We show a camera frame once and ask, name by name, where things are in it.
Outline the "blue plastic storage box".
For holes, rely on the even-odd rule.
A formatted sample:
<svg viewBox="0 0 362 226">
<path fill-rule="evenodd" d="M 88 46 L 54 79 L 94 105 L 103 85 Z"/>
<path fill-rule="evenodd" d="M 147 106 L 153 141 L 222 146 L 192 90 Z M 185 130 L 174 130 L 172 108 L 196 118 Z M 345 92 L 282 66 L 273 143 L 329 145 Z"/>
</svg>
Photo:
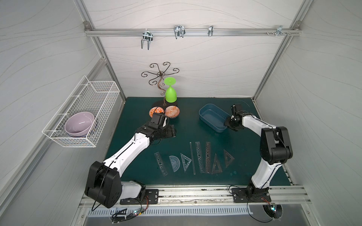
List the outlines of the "blue plastic storage box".
<svg viewBox="0 0 362 226">
<path fill-rule="evenodd" d="M 228 113 L 214 104 L 206 104 L 199 110 L 200 120 L 218 133 L 228 128 L 224 125 L 228 117 Z"/>
</svg>

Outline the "clear protractor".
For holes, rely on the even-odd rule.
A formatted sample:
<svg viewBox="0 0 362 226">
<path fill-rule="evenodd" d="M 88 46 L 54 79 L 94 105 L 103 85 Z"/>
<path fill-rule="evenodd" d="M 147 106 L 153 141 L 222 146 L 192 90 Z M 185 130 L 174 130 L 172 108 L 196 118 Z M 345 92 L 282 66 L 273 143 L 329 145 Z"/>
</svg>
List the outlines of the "clear protractor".
<svg viewBox="0 0 362 226">
<path fill-rule="evenodd" d="M 181 165 L 180 159 L 177 156 L 171 155 L 171 156 L 169 156 L 169 160 L 170 160 L 173 172 L 177 172 Z"/>
</svg>

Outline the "thin clear straight ruler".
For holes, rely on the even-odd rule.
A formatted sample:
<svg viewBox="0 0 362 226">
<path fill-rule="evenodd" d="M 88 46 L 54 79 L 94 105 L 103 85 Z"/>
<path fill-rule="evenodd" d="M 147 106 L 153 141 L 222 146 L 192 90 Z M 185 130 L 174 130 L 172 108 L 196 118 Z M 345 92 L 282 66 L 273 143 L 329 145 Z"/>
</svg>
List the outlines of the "thin clear straight ruler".
<svg viewBox="0 0 362 226">
<path fill-rule="evenodd" d="M 191 160 L 192 160 L 193 175 L 196 175 L 196 169 L 195 169 L 195 161 L 194 161 L 194 155 L 193 155 L 192 142 L 189 143 L 189 146 L 190 146 L 190 153 L 191 153 Z"/>
</svg>

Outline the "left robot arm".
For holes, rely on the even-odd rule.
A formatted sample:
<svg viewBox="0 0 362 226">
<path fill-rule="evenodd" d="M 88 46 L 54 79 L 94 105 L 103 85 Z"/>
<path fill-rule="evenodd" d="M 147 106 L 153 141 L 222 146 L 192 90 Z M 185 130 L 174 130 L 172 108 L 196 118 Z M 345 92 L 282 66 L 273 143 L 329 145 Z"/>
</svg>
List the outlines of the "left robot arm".
<svg viewBox="0 0 362 226">
<path fill-rule="evenodd" d="M 95 161 L 89 169 L 85 195 L 106 208 L 113 207 L 118 200 L 144 200 L 145 185 L 136 181 L 122 181 L 122 174 L 132 161 L 154 140 L 176 136 L 174 125 L 154 129 L 140 127 L 133 137 L 114 155 L 103 162 Z"/>
</svg>

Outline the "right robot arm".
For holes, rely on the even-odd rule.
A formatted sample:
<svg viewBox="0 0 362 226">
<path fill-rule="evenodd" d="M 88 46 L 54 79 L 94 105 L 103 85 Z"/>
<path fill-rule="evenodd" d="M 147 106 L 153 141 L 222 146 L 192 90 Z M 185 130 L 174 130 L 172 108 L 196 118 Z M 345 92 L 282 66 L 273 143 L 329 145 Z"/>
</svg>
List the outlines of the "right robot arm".
<svg viewBox="0 0 362 226">
<path fill-rule="evenodd" d="M 246 114 L 234 114 L 226 119 L 224 125 L 234 131 L 246 128 L 260 137 L 261 162 L 246 188 L 246 196 L 265 195 L 278 169 L 293 156 L 288 129 Z"/>
</svg>

